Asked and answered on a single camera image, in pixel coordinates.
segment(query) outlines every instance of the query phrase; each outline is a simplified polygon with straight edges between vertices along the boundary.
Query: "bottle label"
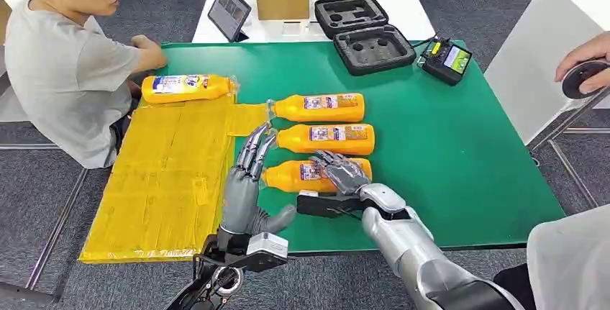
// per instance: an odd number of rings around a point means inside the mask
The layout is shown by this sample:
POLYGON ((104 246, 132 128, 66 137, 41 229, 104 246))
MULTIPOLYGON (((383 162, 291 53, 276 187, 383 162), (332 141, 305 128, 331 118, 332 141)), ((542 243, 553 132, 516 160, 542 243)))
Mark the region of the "bottle label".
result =
POLYGON ((208 75, 155 76, 152 91, 158 94, 191 93, 198 87, 208 88, 208 79, 208 75))
POLYGON ((336 109, 339 107, 358 106, 355 94, 338 94, 336 96, 306 96, 305 109, 336 109))
POLYGON ((322 178, 320 172, 318 172, 317 168, 313 163, 302 163, 301 164, 301 180, 302 181, 312 181, 315 179, 322 178))
POLYGON ((310 141, 366 140, 366 137, 366 129, 363 125, 340 125, 309 128, 310 141))
MULTIPOLYGON (((358 166, 362 167, 363 164, 360 160, 354 160, 358 166)), ((319 170, 312 162, 305 162, 301 164, 301 180, 312 181, 320 178, 328 178, 328 175, 324 170, 319 170)))

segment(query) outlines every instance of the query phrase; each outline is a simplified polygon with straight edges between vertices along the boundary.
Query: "gray carpet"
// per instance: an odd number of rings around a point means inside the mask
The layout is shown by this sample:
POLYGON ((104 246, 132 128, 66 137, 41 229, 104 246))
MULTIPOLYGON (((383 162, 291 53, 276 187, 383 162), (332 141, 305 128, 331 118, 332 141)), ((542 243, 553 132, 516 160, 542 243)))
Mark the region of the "gray carpet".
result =
MULTIPOLYGON (((188 42, 204 0, 121 0, 118 13, 100 18, 104 31, 128 42, 144 33, 159 42, 188 42)), ((422 0, 432 24, 465 40, 485 68, 529 0, 422 0)), ((594 112, 583 126, 610 127, 607 111, 594 112)), ((0 124, 0 143, 43 142, 30 124, 0 124)), ((607 137, 562 137, 560 144, 600 202, 610 203, 607 137)), ((58 151, 0 153, 0 280, 24 283, 47 233, 70 193, 79 167, 58 151)), ((586 210, 549 147, 537 157, 540 170, 569 214, 586 210)), ((0 299, 0 309, 159 309, 189 280, 189 263, 84 265, 76 262, 96 213, 108 172, 88 175, 68 226, 40 281, 40 289, 61 295, 41 306, 0 299)), ((490 278, 523 263, 523 250, 449 252, 472 272, 490 278)), ((401 281, 377 252, 303 257, 274 270, 249 274, 228 309, 413 309, 401 281)))

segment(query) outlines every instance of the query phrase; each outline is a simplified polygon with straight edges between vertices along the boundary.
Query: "orange bottle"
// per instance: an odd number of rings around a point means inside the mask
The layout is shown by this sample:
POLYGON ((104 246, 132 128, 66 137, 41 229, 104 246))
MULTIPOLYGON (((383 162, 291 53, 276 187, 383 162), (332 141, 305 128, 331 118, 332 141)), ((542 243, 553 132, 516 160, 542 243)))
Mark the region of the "orange bottle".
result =
MULTIPOLYGON (((361 158, 350 158, 356 162, 364 173, 373 179, 370 162, 361 158)), ((286 161, 263 172, 263 182, 271 188, 278 188, 286 193, 298 193, 301 190, 319 192, 336 191, 330 179, 320 173, 311 161, 286 161)))
POLYGON ((268 101, 269 117, 293 122, 360 122, 364 117, 364 96, 360 93, 289 96, 268 101))
POLYGON ((277 145, 296 153, 330 150, 346 155, 369 155, 375 148, 375 132, 369 124, 297 124, 278 132, 277 145))
POLYGON ((216 99, 236 90, 235 80, 218 75, 148 76, 142 82, 142 96, 151 104, 216 99))

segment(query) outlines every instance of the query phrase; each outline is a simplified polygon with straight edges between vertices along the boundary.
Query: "small screen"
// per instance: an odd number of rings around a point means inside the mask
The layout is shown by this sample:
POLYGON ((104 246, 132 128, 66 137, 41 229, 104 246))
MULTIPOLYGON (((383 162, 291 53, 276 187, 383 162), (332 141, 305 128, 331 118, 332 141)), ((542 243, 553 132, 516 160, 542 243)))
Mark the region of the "small screen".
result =
POLYGON ((443 64, 460 74, 464 74, 464 70, 468 65, 468 60, 470 60, 469 53, 459 47, 452 46, 443 64))
POLYGON ((220 32, 232 42, 240 31, 250 6, 243 0, 214 0, 208 17, 220 29, 220 32))

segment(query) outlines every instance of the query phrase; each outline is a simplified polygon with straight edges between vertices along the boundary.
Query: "green table surface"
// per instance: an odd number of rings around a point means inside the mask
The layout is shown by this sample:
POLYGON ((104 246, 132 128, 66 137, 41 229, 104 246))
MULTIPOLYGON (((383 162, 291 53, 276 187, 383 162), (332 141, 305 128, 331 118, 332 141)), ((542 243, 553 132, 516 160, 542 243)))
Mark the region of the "green table surface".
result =
MULTIPOLYGON (((415 63, 351 76, 331 42, 169 44, 164 52, 168 65, 161 74, 237 76, 240 103, 362 93, 363 122, 375 128, 375 151, 368 156, 373 181, 404 197, 440 247, 518 245, 536 224, 564 216, 476 62, 451 87, 415 63)), ((278 129, 295 124, 272 123, 278 129)), ((235 155, 242 141, 237 139, 235 155)), ((276 149, 265 164, 307 157, 276 149)), ((258 202, 275 214, 296 204, 296 194, 264 188, 258 202)), ((289 241, 290 252, 375 249, 349 216, 297 214, 279 235, 289 241)))

